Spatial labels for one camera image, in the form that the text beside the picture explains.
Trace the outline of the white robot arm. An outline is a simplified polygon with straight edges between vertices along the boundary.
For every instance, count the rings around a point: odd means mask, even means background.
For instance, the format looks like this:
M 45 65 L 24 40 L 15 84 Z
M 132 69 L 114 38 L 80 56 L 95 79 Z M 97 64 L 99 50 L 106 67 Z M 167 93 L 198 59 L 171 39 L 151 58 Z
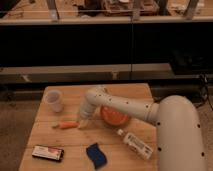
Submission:
M 156 127 L 158 171 L 208 171 L 198 111 L 186 97 L 170 95 L 155 103 L 114 96 L 96 86 L 86 91 L 79 119 L 90 118 L 99 106 Z

